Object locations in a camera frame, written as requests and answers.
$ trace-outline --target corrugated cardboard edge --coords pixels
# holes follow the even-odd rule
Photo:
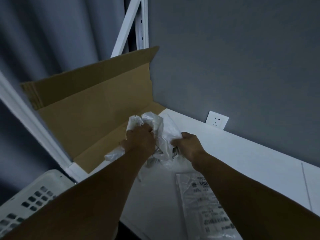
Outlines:
[[[158,49],[158,46],[154,46],[136,50],[39,81],[22,83],[21,87],[27,92],[34,109],[38,110],[143,64],[150,63]]]
[[[43,102],[37,92],[34,81],[28,81],[21,84],[21,88],[26,93],[32,107],[35,110],[41,109],[43,107]]]
[[[162,105],[152,102],[147,107],[142,109],[138,115],[142,115],[146,112],[153,112],[155,114],[161,113],[166,108]],[[126,128],[128,121],[111,131],[109,134],[101,138],[83,153],[74,158],[74,162],[77,163],[83,170],[90,173],[104,160],[104,155],[116,148],[120,141],[126,138]]]

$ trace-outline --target white electrical socket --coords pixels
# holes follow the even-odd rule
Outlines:
[[[213,111],[209,111],[209,114],[205,123],[223,130],[228,122],[228,119],[229,117],[227,116],[224,116],[222,114],[219,114]]]

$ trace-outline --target right hand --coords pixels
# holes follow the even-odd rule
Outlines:
[[[171,145],[178,147],[182,155],[188,159],[196,169],[201,164],[201,159],[207,155],[196,135],[182,132],[181,139],[174,139]]]

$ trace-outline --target open cardboard box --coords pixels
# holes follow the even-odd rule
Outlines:
[[[125,138],[128,119],[165,107],[153,101],[149,64],[159,47],[22,83],[65,151],[90,173]]]

